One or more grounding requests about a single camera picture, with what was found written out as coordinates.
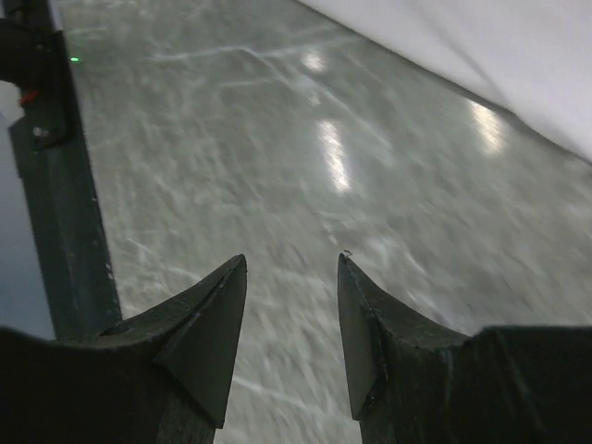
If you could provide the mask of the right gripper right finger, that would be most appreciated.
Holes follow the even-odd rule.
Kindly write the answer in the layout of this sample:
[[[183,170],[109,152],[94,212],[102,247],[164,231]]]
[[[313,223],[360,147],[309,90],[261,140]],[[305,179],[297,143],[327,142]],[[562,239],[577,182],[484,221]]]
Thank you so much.
[[[492,326],[466,336],[338,262],[352,418],[366,443],[587,443],[589,327]]]

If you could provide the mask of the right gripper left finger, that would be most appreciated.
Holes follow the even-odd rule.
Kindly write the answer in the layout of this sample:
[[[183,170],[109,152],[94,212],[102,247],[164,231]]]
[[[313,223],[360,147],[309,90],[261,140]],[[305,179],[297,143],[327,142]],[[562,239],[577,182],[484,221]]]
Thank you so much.
[[[81,339],[1,331],[5,443],[210,443],[226,418],[247,290],[238,254]]]

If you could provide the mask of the white t-shirt red print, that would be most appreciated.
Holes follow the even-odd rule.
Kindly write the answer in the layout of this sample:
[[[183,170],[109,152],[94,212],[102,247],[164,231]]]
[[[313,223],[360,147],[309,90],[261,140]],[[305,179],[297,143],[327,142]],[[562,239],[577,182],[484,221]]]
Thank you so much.
[[[308,7],[591,157],[588,1],[309,1]]]

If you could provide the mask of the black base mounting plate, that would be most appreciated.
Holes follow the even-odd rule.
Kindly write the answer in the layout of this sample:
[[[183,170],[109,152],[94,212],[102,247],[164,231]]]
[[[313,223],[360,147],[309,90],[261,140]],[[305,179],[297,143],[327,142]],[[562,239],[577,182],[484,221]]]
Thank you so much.
[[[42,339],[121,318],[64,28],[1,5],[1,323]]]

